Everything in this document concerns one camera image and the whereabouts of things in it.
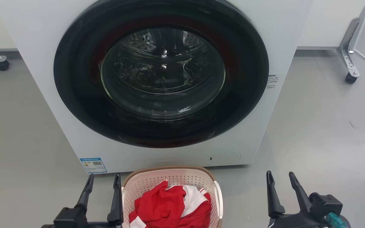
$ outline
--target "caster wheel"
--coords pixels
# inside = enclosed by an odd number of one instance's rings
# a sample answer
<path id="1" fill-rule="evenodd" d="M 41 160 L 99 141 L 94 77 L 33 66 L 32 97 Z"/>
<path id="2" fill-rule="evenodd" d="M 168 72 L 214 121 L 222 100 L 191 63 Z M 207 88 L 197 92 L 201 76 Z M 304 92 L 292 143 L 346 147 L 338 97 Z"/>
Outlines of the caster wheel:
<path id="1" fill-rule="evenodd" d="M 340 218 L 343 219 L 343 221 L 346 222 L 347 228 L 352 228 L 352 226 L 350 225 L 349 221 L 343 215 L 340 215 Z"/>
<path id="2" fill-rule="evenodd" d="M 6 71 L 8 69 L 9 62 L 5 60 L 4 62 L 0 62 L 0 71 Z"/>
<path id="3" fill-rule="evenodd" d="M 345 79 L 345 81 L 346 81 L 347 83 L 349 83 L 349 84 L 353 84 L 353 83 L 355 83 L 355 82 L 356 82 L 356 80 L 357 80 L 357 78 L 356 78 L 356 77 L 353 77 L 350 73 L 348 73 L 348 74 L 346 75 L 346 79 Z"/>

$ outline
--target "white washing machine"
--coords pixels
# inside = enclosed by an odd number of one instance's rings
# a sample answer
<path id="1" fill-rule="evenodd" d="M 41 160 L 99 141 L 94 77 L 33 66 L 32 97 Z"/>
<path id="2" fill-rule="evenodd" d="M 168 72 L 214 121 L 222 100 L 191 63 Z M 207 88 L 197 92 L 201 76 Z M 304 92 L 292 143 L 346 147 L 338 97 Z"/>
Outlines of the white washing machine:
<path id="1" fill-rule="evenodd" d="M 0 0 L 0 15 L 81 164 L 103 173 L 252 163 L 311 2 Z"/>

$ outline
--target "teal component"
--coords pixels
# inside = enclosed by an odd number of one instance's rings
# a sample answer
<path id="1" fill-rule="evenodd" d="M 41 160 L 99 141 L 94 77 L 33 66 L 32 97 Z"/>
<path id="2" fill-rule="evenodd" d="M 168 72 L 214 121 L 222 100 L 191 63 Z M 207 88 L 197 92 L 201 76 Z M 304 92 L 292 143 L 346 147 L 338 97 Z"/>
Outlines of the teal component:
<path id="1" fill-rule="evenodd" d="M 328 221 L 333 228 L 347 228 L 347 223 L 335 213 L 330 212 L 326 217 L 326 221 Z"/>

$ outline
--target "red and white shirt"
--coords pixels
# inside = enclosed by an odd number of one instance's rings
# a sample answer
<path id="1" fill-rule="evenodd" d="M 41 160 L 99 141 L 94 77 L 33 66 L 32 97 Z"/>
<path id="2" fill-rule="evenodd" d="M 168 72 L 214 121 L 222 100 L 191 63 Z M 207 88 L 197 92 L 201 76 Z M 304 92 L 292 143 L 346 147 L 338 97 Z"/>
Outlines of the red and white shirt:
<path id="1" fill-rule="evenodd" d="M 163 181 L 135 200 L 129 214 L 131 228 L 208 228 L 211 199 L 205 189 L 195 186 L 168 187 Z"/>

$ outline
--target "washing machine door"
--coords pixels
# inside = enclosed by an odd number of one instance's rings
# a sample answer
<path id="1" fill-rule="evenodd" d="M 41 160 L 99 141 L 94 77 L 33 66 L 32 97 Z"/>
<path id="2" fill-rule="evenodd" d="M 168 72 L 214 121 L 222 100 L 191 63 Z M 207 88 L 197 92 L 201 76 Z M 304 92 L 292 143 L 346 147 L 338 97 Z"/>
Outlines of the washing machine door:
<path id="1" fill-rule="evenodd" d="M 239 123 L 268 78 L 265 45 L 222 0 L 102 0 L 71 24 L 54 60 L 57 90 L 92 130 L 170 148 Z"/>

